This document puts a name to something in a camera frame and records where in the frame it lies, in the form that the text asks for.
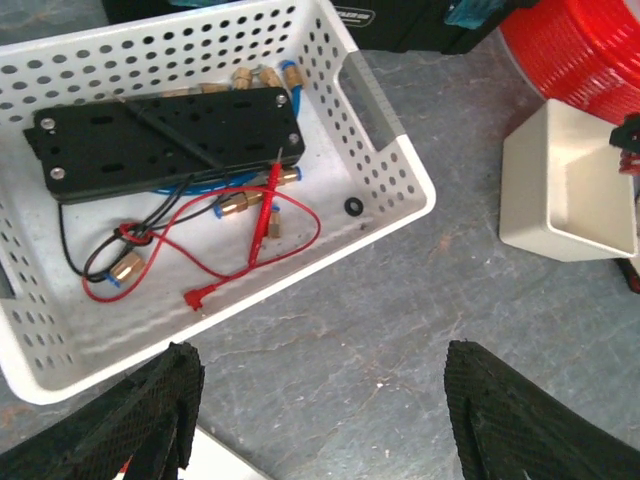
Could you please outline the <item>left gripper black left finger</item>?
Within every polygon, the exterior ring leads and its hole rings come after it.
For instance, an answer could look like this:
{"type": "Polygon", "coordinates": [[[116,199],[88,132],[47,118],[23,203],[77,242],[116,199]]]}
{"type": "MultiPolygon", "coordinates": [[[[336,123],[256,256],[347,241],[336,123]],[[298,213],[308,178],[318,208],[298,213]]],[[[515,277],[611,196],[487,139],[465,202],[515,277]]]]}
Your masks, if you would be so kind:
{"type": "Polygon", "coordinates": [[[198,350],[172,344],[66,419],[1,456],[4,479],[175,479],[204,387],[198,350]]]}

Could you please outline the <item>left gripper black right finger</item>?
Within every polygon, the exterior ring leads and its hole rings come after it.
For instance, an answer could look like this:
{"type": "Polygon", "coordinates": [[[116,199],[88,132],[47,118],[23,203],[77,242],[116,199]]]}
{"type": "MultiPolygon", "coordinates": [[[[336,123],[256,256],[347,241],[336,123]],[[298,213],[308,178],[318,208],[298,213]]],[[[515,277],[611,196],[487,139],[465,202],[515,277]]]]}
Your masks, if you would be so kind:
{"type": "Polygon", "coordinates": [[[466,479],[636,479],[639,452],[476,342],[450,342],[449,417],[466,479]]]}

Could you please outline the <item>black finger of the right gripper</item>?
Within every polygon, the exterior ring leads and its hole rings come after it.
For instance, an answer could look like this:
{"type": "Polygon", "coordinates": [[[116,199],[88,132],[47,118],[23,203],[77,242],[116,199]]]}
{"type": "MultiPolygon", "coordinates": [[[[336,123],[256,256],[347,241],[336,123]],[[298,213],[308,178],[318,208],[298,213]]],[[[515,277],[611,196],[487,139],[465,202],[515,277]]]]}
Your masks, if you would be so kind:
{"type": "Polygon", "coordinates": [[[627,115],[624,122],[612,130],[609,144],[622,150],[640,150],[639,137],[640,117],[636,112],[627,115]]]}

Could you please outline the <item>white peg base plate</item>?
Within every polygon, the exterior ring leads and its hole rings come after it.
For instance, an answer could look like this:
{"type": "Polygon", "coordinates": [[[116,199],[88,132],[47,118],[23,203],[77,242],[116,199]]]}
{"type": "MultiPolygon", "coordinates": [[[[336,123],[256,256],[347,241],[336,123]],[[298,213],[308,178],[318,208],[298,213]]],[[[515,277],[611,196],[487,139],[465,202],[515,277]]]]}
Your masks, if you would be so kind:
{"type": "Polygon", "coordinates": [[[186,469],[178,469],[180,480],[269,480],[270,476],[217,440],[200,425],[196,426],[192,451],[186,469]]]}

